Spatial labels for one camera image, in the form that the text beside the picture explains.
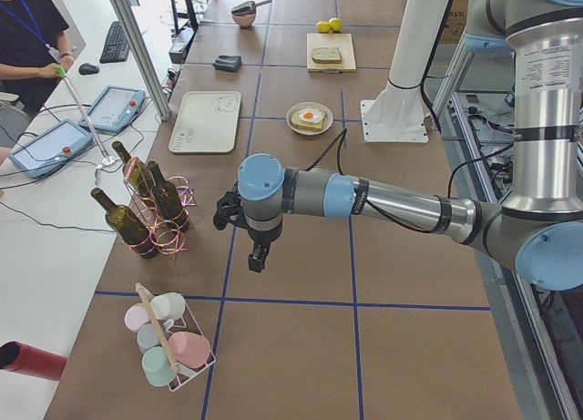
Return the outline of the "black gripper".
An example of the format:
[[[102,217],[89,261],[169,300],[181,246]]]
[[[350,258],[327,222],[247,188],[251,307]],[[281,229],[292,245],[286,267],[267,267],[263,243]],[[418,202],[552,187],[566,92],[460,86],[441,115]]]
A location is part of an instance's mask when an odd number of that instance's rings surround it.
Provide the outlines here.
[[[213,216],[213,225],[216,230],[225,230],[228,224],[235,228],[244,228],[244,218],[241,206],[241,197],[238,187],[233,186],[217,201],[216,210]],[[253,244],[251,253],[248,256],[248,267],[250,271],[262,272],[265,269],[271,245],[269,243]]]

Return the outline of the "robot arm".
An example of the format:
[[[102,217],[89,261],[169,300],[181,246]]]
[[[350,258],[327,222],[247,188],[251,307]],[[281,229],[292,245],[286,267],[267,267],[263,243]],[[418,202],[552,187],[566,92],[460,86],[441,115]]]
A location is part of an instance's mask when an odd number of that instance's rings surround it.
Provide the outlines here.
[[[514,55],[514,120],[496,131],[512,155],[512,188],[499,203],[424,195],[331,172],[284,167],[258,153],[239,166],[218,201],[214,226],[244,229],[252,271],[262,271],[287,214],[365,215],[425,234],[444,234],[550,291],[582,283],[582,202],[576,191],[582,103],[582,0],[468,0],[473,49]]]

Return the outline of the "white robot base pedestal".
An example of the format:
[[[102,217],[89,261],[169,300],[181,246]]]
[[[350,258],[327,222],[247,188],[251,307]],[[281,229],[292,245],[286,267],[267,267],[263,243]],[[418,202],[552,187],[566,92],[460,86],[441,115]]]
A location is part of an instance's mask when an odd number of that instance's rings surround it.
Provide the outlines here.
[[[452,0],[407,0],[386,87],[361,102],[363,139],[369,143],[425,143],[422,83]]]

